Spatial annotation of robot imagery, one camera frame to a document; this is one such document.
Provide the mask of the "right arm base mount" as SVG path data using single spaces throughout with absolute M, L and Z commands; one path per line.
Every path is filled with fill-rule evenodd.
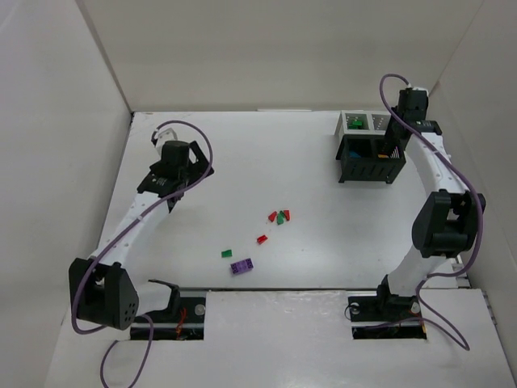
M 374 294 L 352 294 L 345 316 L 352 322 L 354 340 L 425 340 L 425 325 L 414 292 L 408 297 L 392 294 L 386 283 Z

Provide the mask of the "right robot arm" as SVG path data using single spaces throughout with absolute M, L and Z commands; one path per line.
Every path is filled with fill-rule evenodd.
M 427 195 L 412 225 L 410 250 L 376 290 L 376 312 L 386 321 L 418 314 L 416 288 L 447 259 L 472 247 L 485 208 L 484 196 L 474 195 L 449 169 L 441 129 L 427 120 L 427 106 L 426 90 L 400 90 L 378 152 L 409 155 Z

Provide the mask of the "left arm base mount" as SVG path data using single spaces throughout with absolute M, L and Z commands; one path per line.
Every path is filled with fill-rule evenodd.
M 130 329 L 131 340 L 192 341 L 204 338 L 206 293 L 183 290 L 162 280 L 137 286 L 139 305 Z

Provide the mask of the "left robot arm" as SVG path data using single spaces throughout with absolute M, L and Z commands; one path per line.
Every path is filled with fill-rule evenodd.
M 159 161 L 137 187 L 137 194 L 116 232 L 89 258 L 69 266 L 72 325 L 78 334 L 83 320 L 99 331 L 127 329 L 135 318 L 154 311 L 176 310 L 177 288 L 163 280 L 137 284 L 134 270 L 140 250 L 183 194 L 213 173 L 213 153 L 197 142 L 166 141 Z

